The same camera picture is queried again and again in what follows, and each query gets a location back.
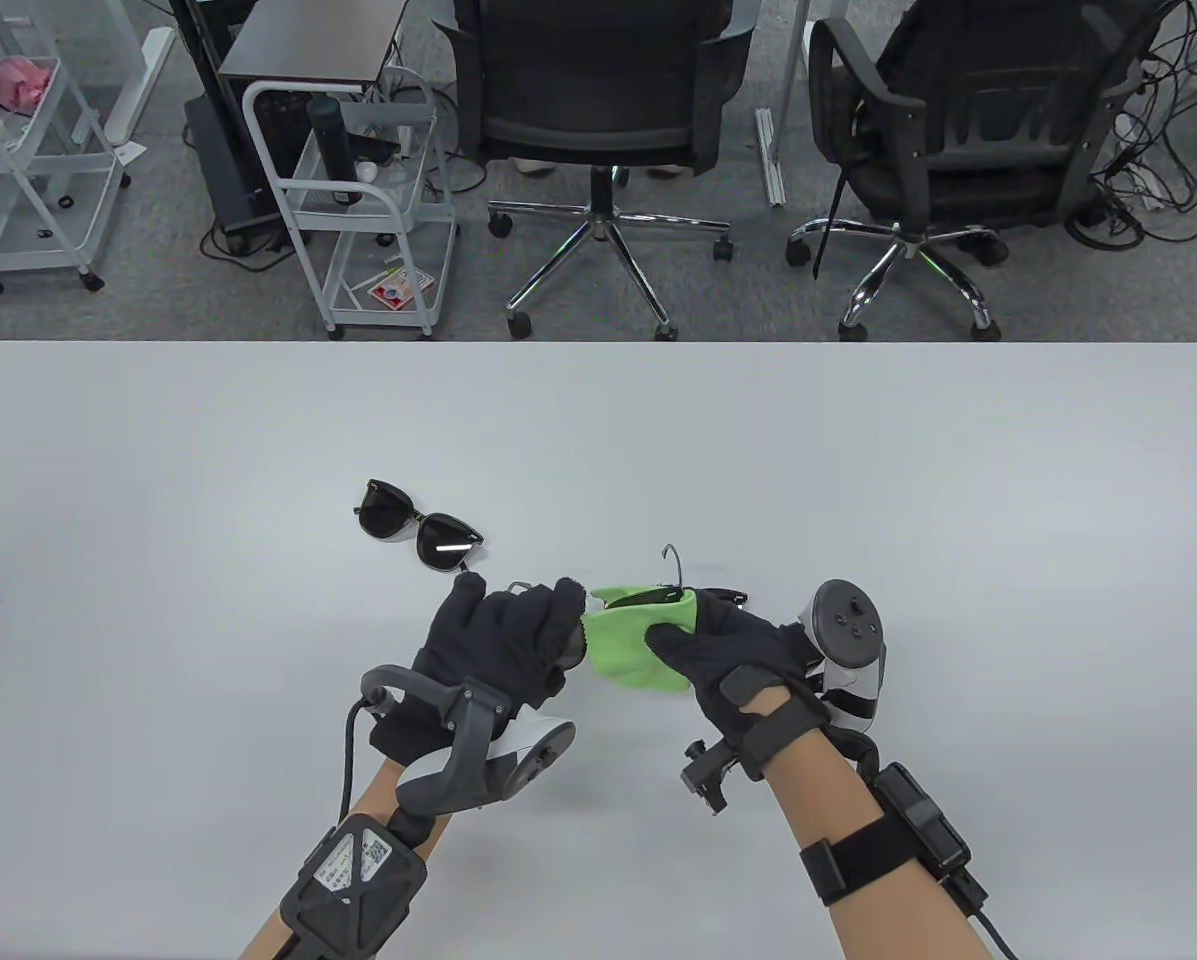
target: white metal cart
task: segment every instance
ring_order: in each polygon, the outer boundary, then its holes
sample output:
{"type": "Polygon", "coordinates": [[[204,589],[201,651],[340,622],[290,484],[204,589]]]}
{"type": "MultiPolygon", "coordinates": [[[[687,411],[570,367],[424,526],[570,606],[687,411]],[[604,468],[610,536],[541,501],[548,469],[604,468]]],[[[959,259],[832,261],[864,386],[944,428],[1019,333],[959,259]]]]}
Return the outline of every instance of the white metal cart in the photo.
{"type": "MultiPolygon", "coordinates": [[[[11,271],[72,268],[91,292],[104,288],[92,271],[117,203],[130,177],[77,80],[60,59],[48,24],[34,4],[29,18],[0,18],[0,45],[19,50],[12,28],[35,35],[50,83],[31,115],[0,108],[0,274],[11,271]],[[73,124],[60,113],[77,105],[73,124]]],[[[0,280],[0,294],[4,282],[0,280]]]]}
{"type": "Polygon", "coordinates": [[[401,79],[418,89],[424,102],[369,102],[360,84],[282,79],[253,83],[242,101],[260,164],[318,303],[327,335],[333,340],[345,335],[346,326],[401,326],[431,338],[442,315],[460,232],[446,177],[446,151],[438,140],[439,109],[433,89],[403,67],[385,67],[379,77],[381,86],[387,78],[401,79]],[[350,133],[388,138],[401,142],[402,148],[373,183],[348,183],[327,178],[318,141],[311,133],[294,174],[279,177],[256,119],[256,97],[268,91],[336,97],[350,133]],[[429,178],[430,172],[437,174],[437,183],[429,178]],[[360,193],[361,198],[352,206],[342,206],[334,193],[360,193]],[[336,235],[336,248],[326,273],[320,274],[310,260],[302,236],[309,232],[336,235]],[[393,260],[402,266],[412,291],[418,292],[411,305],[401,310],[376,300],[369,291],[387,261],[393,260]],[[435,279],[427,293],[421,293],[424,284],[418,268],[435,279]]]}

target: black office chair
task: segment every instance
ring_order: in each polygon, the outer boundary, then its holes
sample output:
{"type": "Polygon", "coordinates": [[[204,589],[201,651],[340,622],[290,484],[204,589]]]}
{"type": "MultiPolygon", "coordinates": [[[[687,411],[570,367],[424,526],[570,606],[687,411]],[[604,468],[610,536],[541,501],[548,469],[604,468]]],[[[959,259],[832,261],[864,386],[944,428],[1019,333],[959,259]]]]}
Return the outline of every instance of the black office chair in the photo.
{"type": "Polygon", "coordinates": [[[630,214],[615,186],[631,166],[718,160],[722,105],[745,79],[761,0],[440,0],[435,25],[456,60],[460,146],[480,163],[518,157],[590,168],[585,205],[488,203],[488,229],[512,215],[581,225],[505,303],[514,339],[531,335],[519,308],[587,239],[610,242],[656,314],[656,339],[678,339],[624,236],[626,227],[713,233],[713,260],[731,260],[730,224],[630,214]]]}
{"type": "Polygon", "coordinates": [[[810,233],[821,235],[816,274],[828,233],[886,244],[851,293],[840,340],[868,339],[859,315],[892,266],[915,257],[964,294],[972,339],[1001,339],[985,296],[937,245],[999,265],[996,230],[1096,209],[1092,166],[1175,1],[917,0],[876,63],[845,19],[814,24],[812,127],[841,175],[830,215],[794,230],[785,260],[812,260],[810,233]],[[844,186],[874,224],[836,218],[844,186]]]}

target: shoe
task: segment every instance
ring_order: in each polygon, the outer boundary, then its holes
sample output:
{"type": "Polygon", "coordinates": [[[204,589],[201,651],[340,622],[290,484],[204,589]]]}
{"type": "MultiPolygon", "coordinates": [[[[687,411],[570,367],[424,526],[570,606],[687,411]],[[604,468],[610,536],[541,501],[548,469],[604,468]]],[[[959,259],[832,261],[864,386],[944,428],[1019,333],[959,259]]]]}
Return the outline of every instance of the shoe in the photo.
{"type": "Polygon", "coordinates": [[[517,168],[517,172],[524,177],[548,177],[558,169],[557,164],[551,164],[547,160],[521,160],[518,157],[514,158],[514,165],[517,168]]]}

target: hand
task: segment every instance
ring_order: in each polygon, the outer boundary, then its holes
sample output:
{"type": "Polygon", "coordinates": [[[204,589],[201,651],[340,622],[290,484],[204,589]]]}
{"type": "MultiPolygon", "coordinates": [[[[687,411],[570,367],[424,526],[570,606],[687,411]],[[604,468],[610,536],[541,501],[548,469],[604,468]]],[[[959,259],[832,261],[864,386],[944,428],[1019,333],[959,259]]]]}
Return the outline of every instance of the hand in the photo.
{"type": "MultiPolygon", "coordinates": [[[[508,695],[512,707],[496,730],[499,736],[522,705],[539,709],[563,689],[558,660],[581,625],[585,589],[563,579],[552,590],[485,594],[482,577],[460,573],[411,668],[444,686],[474,678],[508,695]]],[[[412,695],[403,695],[371,731],[371,746],[403,767],[451,742],[438,710],[412,695]]]]}
{"type": "Polygon", "coordinates": [[[729,745],[739,746],[749,728],[784,703],[786,695],[797,695],[828,721],[827,710],[807,683],[807,637],[802,627],[776,627],[699,590],[695,599],[694,634],[662,622],[650,627],[645,639],[652,654],[691,681],[704,716],[729,745]],[[770,673],[774,689],[759,692],[737,705],[722,694],[721,686],[731,672],[745,666],[770,673]]]}

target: microfiber cleaning cloth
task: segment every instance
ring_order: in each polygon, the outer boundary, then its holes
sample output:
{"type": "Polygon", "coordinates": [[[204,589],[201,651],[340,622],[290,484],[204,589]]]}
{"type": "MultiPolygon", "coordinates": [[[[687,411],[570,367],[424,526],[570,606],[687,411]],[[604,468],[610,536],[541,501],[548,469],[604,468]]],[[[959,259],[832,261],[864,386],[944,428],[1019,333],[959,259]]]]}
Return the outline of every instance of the microfiber cleaning cloth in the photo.
{"type": "MultiPolygon", "coordinates": [[[[604,604],[648,593],[657,588],[610,587],[593,590],[604,604]]],[[[634,689],[658,689],[667,694],[685,694],[691,685],[681,673],[673,672],[648,648],[648,627],[657,622],[694,631],[697,616],[695,591],[686,590],[676,603],[645,603],[630,607],[608,607],[581,618],[589,645],[589,662],[598,676],[634,689]]]]}

